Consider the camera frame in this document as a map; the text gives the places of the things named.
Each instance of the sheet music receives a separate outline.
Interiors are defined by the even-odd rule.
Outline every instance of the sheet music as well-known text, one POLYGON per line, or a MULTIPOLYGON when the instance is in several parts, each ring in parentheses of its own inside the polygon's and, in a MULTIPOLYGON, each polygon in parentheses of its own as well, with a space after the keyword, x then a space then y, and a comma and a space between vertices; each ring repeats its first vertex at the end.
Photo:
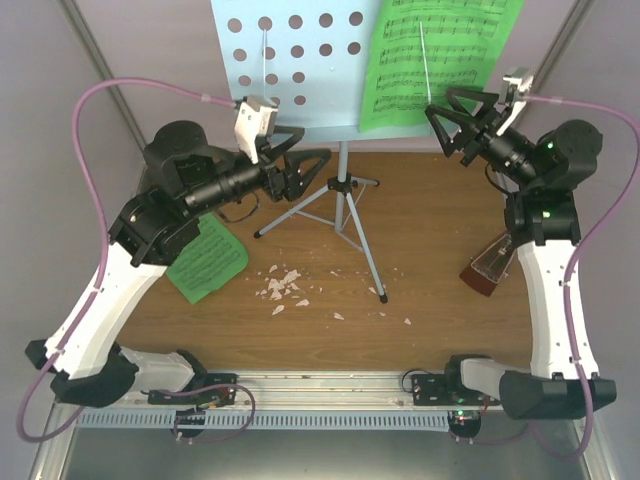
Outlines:
POLYGON ((426 123, 424 32, 432 103, 448 86, 483 88, 524 0, 385 0, 371 37, 360 131, 426 123))

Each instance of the black clamp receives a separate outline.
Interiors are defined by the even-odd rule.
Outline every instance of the black clamp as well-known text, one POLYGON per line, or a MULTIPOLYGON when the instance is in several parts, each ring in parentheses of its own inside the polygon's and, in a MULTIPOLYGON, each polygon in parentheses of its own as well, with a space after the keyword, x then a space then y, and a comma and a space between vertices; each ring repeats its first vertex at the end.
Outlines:
POLYGON ((347 195, 347 193, 351 193, 352 189, 358 188, 358 182, 351 180, 351 174, 347 173, 347 178, 345 178, 344 182, 339 181, 338 177, 332 177, 327 180, 327 187, 329 190, 335 190, 343 195, 347 195))

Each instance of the wooden surface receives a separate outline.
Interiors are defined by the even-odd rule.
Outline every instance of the wooden surface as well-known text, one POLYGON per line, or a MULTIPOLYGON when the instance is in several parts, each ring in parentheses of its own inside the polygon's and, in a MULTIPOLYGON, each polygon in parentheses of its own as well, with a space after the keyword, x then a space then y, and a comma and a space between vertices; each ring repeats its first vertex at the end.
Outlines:
MULTIPOLYGON (((502 199, 484 179, 483 166, 477 160, 465 169, 435 154, 351 155, 354 175, 382 182, 367 187, 359 213, 387 286, 386 305, 369 291, 374 283, 364 255, 328 225, 296 216, 254 239, 254 231, 290 207, 262 196, 254 217, 228 226, 249 252, 246 270, 193 306, 165 276, 119 341, 145 351, 188 349, 209 368, 442 369, 455 353, 486 353, 527 366, 531 327, 517 262, 491 298, 458 278, 470 256, 503 227, 502 199), (274 264, 278 270, 269 274, 274 264), (282 279, 285 269, 302 273, 296 281, 301 291, 278 302, 255 295, 267 288, 266 277, 282 279), (309 306, 295 306, 305 298, 309 306), (272 316, 279 304, 284 311, 272 316)), ((334 158, 308 193, 336 168, 334 158)), ((248 197, 246 205, 225 211, 231 216, 250 204, 248 197)), ((335 194, 306 211, 333 218, 335 194)), ((345 231, 357 238, 352 222, 345 231)))

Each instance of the black cable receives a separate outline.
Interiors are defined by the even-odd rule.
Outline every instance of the black cable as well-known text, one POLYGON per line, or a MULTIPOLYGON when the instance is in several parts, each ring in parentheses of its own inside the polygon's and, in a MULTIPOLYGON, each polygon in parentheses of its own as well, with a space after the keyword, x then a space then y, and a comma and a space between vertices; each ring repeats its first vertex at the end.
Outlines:
POLYGON ((505 190, 504 188, 502 188, 500 185, 498 185, 496 182, 493 181, 493 179, 489 175, 489 167, 490 165, 488 163, 484 166, 484 176, 487 178, 487 181, 491 184, 493 188, 498 190, 500 193, 503 193, 504 195, 509 195, 511 193, 509 190, 505 190))
POLYGON ((415 372, 422 372, 422 373, 426 373, 426 374, 431 374, 431 372, 427 372, 426 370, 422 370, 421 368, 412 368, 411 370, 407 370, 400 377, 400 388, 402 389, 402 391, 404 391, 406 393, 413 393, 413 389, 412 388, 410 388, 409 390, 404 388, 404 381, 407 379, 407 375, 409 375, 410 373, 415 373, 415 372))
POLYGON ((219 210, 217 208, 214 209, 214 210, 218 214, 218 216, 222 219, 222 221, 224 223, 239 223, 239 222, 242 222, 243 220, 246 220, 247 218, 252 216, 254 213, 256 213, 258 211, 258 208, 260 208, 260 198, 258 197, 256 192, 251 192, 251 193, 256 198, 256 204, 253 206, 251 211, 249 213, 247 213, 244 217, 234 218, 233 220, 230 220, 224 213, 222 213, 222 210, 219 210))

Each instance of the round hole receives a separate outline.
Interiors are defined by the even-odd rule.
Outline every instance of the round hole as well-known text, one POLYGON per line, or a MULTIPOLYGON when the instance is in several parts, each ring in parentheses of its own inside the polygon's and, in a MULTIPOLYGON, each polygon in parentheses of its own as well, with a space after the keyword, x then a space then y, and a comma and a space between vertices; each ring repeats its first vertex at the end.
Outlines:
POLYGON ((300 15, 291 15, 289 17, 289 26, 294 30, 299 29, 302 26, 302 17, 300 15))
POLYGON ((245 52, 241 48, 238 48, 237 50, 233 51, 233 58, 235 58, 239 62, 244 62, 247 59, 247 52, 245 52))
POLYGON ((304 55, 304 48, 302 48, 300 45, 294 45, 293 47, 291 47, 292 57, 300 58, 302 57, 302 55, 304 55))
POLYGON ((362 23, 362 14, 360 12, 353 12, 349 15, 349 23, 354 27, 357 27, 362 23))
POLYGON ((230 32, 238 33, 240 30, 242 30, 242 22, 237 18, 232 18, 227 23, 227 27, 229 27, 230 32))
POLYGON ((320 15, 318 22, 320 22, 321 27, 328 28, 333 23, 333 17, 330 13, 323 13, 322 15, 320 15))
POLYGON ((320 45, 320 55, 322 55, 323 57, 328 57, 329 55, 331 55, 331 52, 333 52, 333 47, 328 43, 323 43, 322 45, 320 45))
POLYGON ((360 53, 360 44, 358 42, 351 42, 347 47, 347 52, 351 55, 357 55, 360 53))
POLYGON ((260 27, 260 30, 271 30, 271 27, 273 27, 273 22, 269 17, 262 17, 260 20, 258 20, 258 27, 260 27))

